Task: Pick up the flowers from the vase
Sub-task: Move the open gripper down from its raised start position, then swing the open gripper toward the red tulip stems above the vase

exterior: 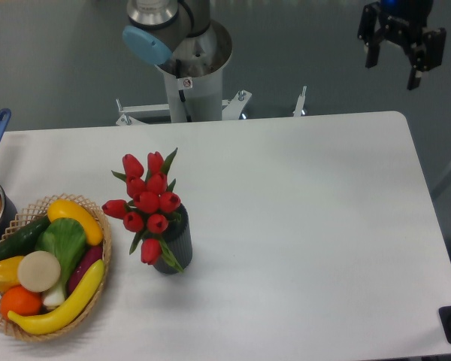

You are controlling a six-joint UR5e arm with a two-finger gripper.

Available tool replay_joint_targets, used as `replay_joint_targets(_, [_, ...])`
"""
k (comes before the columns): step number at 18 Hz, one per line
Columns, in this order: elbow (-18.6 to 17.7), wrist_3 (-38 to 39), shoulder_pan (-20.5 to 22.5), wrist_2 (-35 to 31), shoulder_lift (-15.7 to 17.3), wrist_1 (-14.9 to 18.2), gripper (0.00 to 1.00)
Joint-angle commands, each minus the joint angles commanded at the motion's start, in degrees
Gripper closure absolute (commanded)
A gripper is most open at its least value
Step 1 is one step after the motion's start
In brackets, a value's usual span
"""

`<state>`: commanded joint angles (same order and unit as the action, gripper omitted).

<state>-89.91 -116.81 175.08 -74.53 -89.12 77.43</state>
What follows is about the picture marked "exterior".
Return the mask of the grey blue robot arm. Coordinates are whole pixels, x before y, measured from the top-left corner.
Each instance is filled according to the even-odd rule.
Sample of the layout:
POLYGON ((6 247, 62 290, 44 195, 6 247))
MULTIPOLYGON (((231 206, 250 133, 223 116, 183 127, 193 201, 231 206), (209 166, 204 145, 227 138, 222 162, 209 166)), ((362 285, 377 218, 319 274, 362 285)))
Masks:
MULTIPOLYGON (((384 41, 409 59, 407 89, 419 87, 422 73, 441 65, 444 28, 427 25, 431 1, 376 1, 363 7, 357 32, 365 45, 366 68, 378 63, 384 41)), ((127 48, 142 61, 175 78, 202 77, 225 66, 232 54, 227 30, 210 17, 208 1, 130 1, 130 24, 123 30, 127 48)))

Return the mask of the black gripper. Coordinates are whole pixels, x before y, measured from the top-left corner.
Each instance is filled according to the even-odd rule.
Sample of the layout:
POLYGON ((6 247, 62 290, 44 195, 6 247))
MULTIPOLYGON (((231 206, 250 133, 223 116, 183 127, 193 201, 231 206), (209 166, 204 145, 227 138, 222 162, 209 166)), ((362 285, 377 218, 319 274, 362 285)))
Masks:
POLYGON ((377 65, 380 43, 409 44, 411 63, 407 89, 419 87, 422 74, 442 64, 446 43, 446 29, 428 30, 427 20, 433 1, 378 1, 362 10, 357 38, 366 46, 365 67, 377 65))

